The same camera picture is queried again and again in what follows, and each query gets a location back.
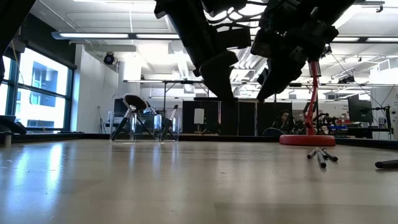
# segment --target monitor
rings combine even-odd
[[[356,122],[373,122],[372,103],[359,100],[359,95],[348,98],[349,120]]]

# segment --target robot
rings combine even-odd
[[[7,49],[34,2],[1,1],[0,25],[4,32],[0,38],[0,54]],[[196,68],[194,74],[202,76],[204,84],[220,100],[233,103],[229,76],[238,58],[229,48],[251,47],[252,54],[267,58],[268,68],[258,78],[262,88],[257,99],[262,101],[282,92],[301,75],[306,62],[317,62],[330,50],[328,44],[338,35],[332,24],[354,2],[356,0],[156,0],[154,13],[157,18],[168,15]],[[239,13],[247,4],[267,7],[260,14],[242,15],[241,19],[229,16],[232,12]],[[213,17],[223,11],[228,13],[223,19],[208,21],[204,11]],[[253,27],[242,25],[251,21],[259,23],[253,45],[250,36]],[[4,65],[0,60],[0,81],[3,76]]]

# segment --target black partition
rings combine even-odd
[[[182,130],[184,133],[194,133],[198,126],[194,124],[195,109],[205,110],[206,123],[218,122],[218,101],[184,101],[182,103]]]
[[[221,102],[221,135],[237,136],[238,135],[238,106],[235,102],[234,106]]]
[[[257,135],[272,127],[276,117],[280,116],[282,110],[292,114],[292,103],[258,103],[257,104]]]
[[[238,136],[254,136],[256,127],[256,103],[239,102]]]

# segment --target robotic arm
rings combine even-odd
[[[251,46],[250,30],[242,22],[259,21],[251,53],[267,58],[258,81],[262,88],[257,99],[282,92],[301,75],[307,61],[317,61],[338,31],[334,22],[355,0],[156,0],[157,18],[168,15],[196,67],[196,76],[221,100],[233,101],[229,76],[237,57],[227,49]],[[210,25],[210,16],[246,4],[267,5],[260,19],[242,19],[230,24]],[[229,27],[219,32],[218,28]]]

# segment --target fluorescent light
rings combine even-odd
[[[87,38],[87,39],[128,39],[128,34],[84,34],[84,33],[62,33],[64,38]]]
[[[137,0],[74,0],[75,2],[94,2],[94,3],[148,3],[155,4],[155,1],[137,1]]]
[[[336,37],[333,42],[357,42],[359,37]]]
[[[166,96],[166,97],[164,97],[164,96],[150,96],[149,98],[150,99],[157,99],[157,100],[163,100],[164,98],[170,99],[170,100],[184,100],[184,99],[192,100],[192,99],[194,99],[194,97],[186,97],[186,96],[182,96],[182,97],[179,97],[179,96],[176,96],[176,97],[173,97],[173,96]]]
[[[177,34],[137,34],[136,37],[138,39],[180,39]]]
[[[149,97],[149,99],[159,99],[159,100],[163,100],[164,98],[166,98],[166,99],[175,99],[175,97],[169,97],[169,96],[166,96],[166,97],[163,97],[163,96],[150,96]]]
[[[129,83],[163,83],[160,80],[126,80]]]
[[[398,37],[371,37],[367,42],[398,42]]]

